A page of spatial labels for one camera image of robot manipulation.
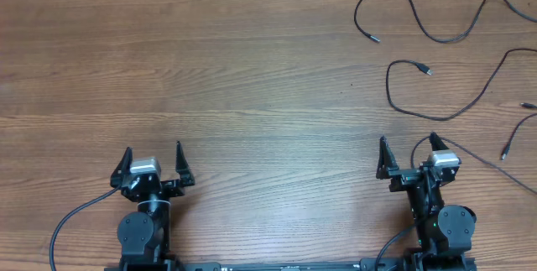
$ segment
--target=cable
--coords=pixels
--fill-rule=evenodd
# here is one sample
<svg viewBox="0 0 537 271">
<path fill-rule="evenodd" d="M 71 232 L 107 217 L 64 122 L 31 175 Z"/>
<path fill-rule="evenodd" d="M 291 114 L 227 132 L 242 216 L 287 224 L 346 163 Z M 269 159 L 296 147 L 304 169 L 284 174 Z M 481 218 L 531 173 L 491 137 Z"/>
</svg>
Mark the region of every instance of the cable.
<svg viewBox="0 0 537 271">
<path fill-rule="evenodd" d="M 494 76 L 498 73 L 498 71 L 500 70 L 500 67 L 502 67 L 503 65 L 503 62 L 505 61 L 505 59 L 507 58 L 507 56 L 509 55 L 509 53 L 511 52 L 515 52 L 515 51 L 528 51 L 528 52 L 535 52 L 537 53 L 537 50 L 535 49 L 527 49 L 527 48 L 517 48 L 517 49 L 511 49 L 511 50 L 508 50 L 507 52 L 505 52 L 505 55 L 503 56 L 502 60 L 500 61 L 500 63 L 498 64 L 498 66 L 496 67 L 496 70 L 493 72 L 493 74 L 490 76 L 490 78 L 488 78 L 488 81 L 487 83 L 485 84 L 485 86 L 483 87 L 482 91 L 479 93 L 479 95 L 477 95 L 477 97 L 470 103 L 468 103 L 468 105 L 466 105 L 465 107 L 463 107 L 460 111 L 450 115 L 450 116 L 447 116 L 447 117 L 434 117 L 434 116 L 427 116 L 427 115 L 424 115 L 424 114 L 421 114 L 421 113 L 417 113 L 417 112 L 411 112 L 411 111 L 407 111 L 407 110 L 404 110 L 402 108 L 399 108 L 397 106 L 395 106 L 394 102 L 392 102 L 392 97 L 389 93 L 389 83 L 388 83 L 388 79 L 389 79 L 389 70 L 390 68 L 392 67 L 392 65 L 396 65 L 396 64 L 399 64 L 399 63 L 408 63 L 408 64 L 411 64 L 411 65 L 414 65 L 416 66 L 419 70 L 421 70 L 422 72 L 428 74 L 428 75 L 432 75 L 432 71 L 429 69 L 429 67 L 427 65 L 424 65 L 420 62 L 416 62 L 416 61 L 412 61 L 412 60 L 396 60 L 394 62 L 392 62 L 391 64 L 388 65 L 388 69 L 386 70 L 386 95 L 388 97 L 388 103 L 391 107 L 393 107 L 396 111 L 398 112 L 402 112 L 402 113 L 405 113 L 407 115 L 412 115 L 412 116 L 416 116 L 416 117 L 422 117 L 422 118 L 425 118 L 425 119 L 429 119 L 429 120 L 434 120 L 434 121 L 447 121 L 447 120 L 451 120 L 453 119 L 454 117 L 457 117 L 459 115 L 461 115 L 462 113 L 464 113 L 465 111 L 469 110 L 470 108 L 472 108 L 478 101 L 479 99 L 481 99 L 481 97 L 485 94 L 485 91 L 487 90 L 488 88 L 488 85 L 490 84 L 490 82 L 493 80 Z"/>
<path fill-rule="evenodd" d="M 422 144 L 427 138 L 429 138 L 429 137 L 422 138 L 420 141 L 418 141 L 418 143 L 412 149 L 412 153 L 410 154 L 410 167 L 415 168 L 415 166 L 414 166 L 414 153 L 415 153 L 416 149 L 418 148 L 418 146 L 420 146 L 420 144 Z M 459 144 L 455 143 L 454 141 L 451 141 L 448 138 L 440 137 L 440 139 L 455 145 L 456 147 L 458 147 L 459 149 L 461 149 L 465 153 L 470 154 L 474 159 L 477 159 L 477 160 L 481 161 L 482 163 L 487 164 L 488 166 L 491 166 L 491 167 L 497 169 L 499 172 L 501 172 L 502 174 L 506 175 L 508 178 L 513 180 L 518 185 L 524 187 L 526 190 L 528 190 L 529 192 L 533 193 L 534 195 L 537 195 L 537 190 L 534 190 L 531 187 L 527 186 L 526 184 L 522 183 L 517 178 L 513 177 L 512 175 L 510 175 L 507 171 L 503 170 L 502 168 L 500 168 L 496 164 L 486 161 L 485 159 L 479 157 L 478 155 L 474 154 L 470 150 L 464 148 L 462 145 L 459 145 Z"/>
<path fill-rule="evenodd" d="M 411 226 L 407 227 L 403 231 L 397 233 L 394 237 L 392 237 L 392 239 L 390 239 L 388 242 L 386 242 L 384 247 L 378 253 L 377 259 L 375 260 L 375 271 L 378 271 L 378 264 L 380 263 L 380 259 L 382 258 L 382 256 L 386 252 L 386 250 L 388 250 L 388 247 L 390 247 L 394 242 L 397 242 L 397 240 L 399 240 L 401 237 L 409 234 L 409 232 L 411 232 L 412 229 L 414 229 L 416 226 L 418 226 L 422 221 L 423 220 L 417 221 L 416 223 L 414 223 Z"/>
<path fill-rule="evenodd" d="M 418 17 L 418 13 L 416 11 L 416 8 L 414 7 L 414 2 L 412 2 L 412 0 L 408 0 L 409 3 L 410 3 L 410 7 L 412 8 L 412 12 L 414 13 L 414 17 L 416 18 L 416 22 L 418 23 L 418 25 L 420 26 L 420 29 L 421 31 L 423 31 L 423 33 L 429 37 L 430 39 L 433 39 L 434 41 L 438 42 L 438 43 L 441 43 L 441 44 L 447 44 L 447 43 L 450 43 L 450 42 L 455 42 L 457 40 L 461 40 L 461 39 L 464 39 L 466 38 L 470 32 L 472 31 L 474 25 L 476 24 L 477 22 L 477 19 L 479 18 L 479 14 L 481 13 L 482 9 L 483 9 L 483 6 L 485 5 L 485 3 L 487 2 L 487 0 L 483 0 L 481 5 L 479 6 L 479 8 L 477 9 L 477 12 L 476 12 L 476 15 L 474 16 L 473 20 L 472 20 L 472 23 L 470 24 L 470 27 L 464 31 L 462 34 L 454 37 L 454 38 L 451 38 L 451 39 L 438 39 L 432 35 L 430 35 L 427 30 L 425 30 L 423 24 L 421 23 L 420 21 L 420 18 Z M 534 23 L 537 23 L 537 19 L 535 18 L 532 18 L 524 13 L 521 13 L 517 8 L 515 8 L 513 6 L 513 4 L 511 4 L 508 0 L 503 0 L 508 6 L 509 8 L 515 12 L 516 14 L 518 14 L 519 16 L 521 16 L 522 18 L 525 18 L 525 19 L 528 19 L 529 21 L 531 22 L 534 22 Z M 358 24 L 358 21 L 357 21 L 357 14 L 358 14 L 358 8 L 360 7 L 360 4 L 363 2 L 363 0 L 359 0 L 358 1 L 358 4 L 356 5 L 356 8 L 354 9 L 354 24 L 356 24 L 356 27 L 358 28 L 358 30 L 360 30 L 360 32 L 362 32 L 363 35 L 365 35 L 367 38 L 371 39 L 372 41 L 376 42 L 376 43 L 380 43 L 380 39 L 375 37 L 375 36 L 372 36 L 370 33 L 364 31 L 360 25 Z"/>
<path fill-rule="evenodd" d="M 108 191 L 106 194 L 99 196 L 95 200 L 91 200 L 87 202 L 86 204 L 80 205 L 77 208 L 75 208 L 73 211 L 69 212 L 64 218 L 60 221 L 56 229 L 54 230 L 54 233 L 52 234 L 52 238 L 50 239 L 50 245 L 49 245 L 49 263 L 50 263 L 50 269 L 52 271 L 56 271 L 56 264 L 54 262 L 54 244 L 56 242 L 56 238 L 58 237 L 58 233 L 60 233 L 60 229 L 64 226 L 65 222 L 69 220 L 70 217 L 74 216 L 78 211 L 81 211 L 82 209 L 91 206 L 98 201 L 104 200 L 108 198 L 108 196 L 113 195 L 116 191 L 118 191 L 121 188 L 119 185 L 113 190 Z"/>
<path fill-rule="evenodd" d="M 511 143 L 513 142 L 514 135 L 517 133 L 517 131 L 519 130 L 519 128 L 522 125 L 522 123 L 524 123 L 524 121 L 530 119 L 531 117 L 535 117 L 535 116 L 537 116 L 537 113 L 533 113 L 533 114 L 525 117 L 524 119 L 520 120 L 519 124 L 517 124 L 517 126 L 514 128 L 513 132 L 511 133 L 511 137 L 509 138 L 509 141 L 507 142 L 507 144 L 503 148 L 502 157 L 500 158 L 501 160 L 505 160 L 505 158 L 507 158 L 507 154 L 509 153 L 509 150 L 511 149 Z"/>
</svg>

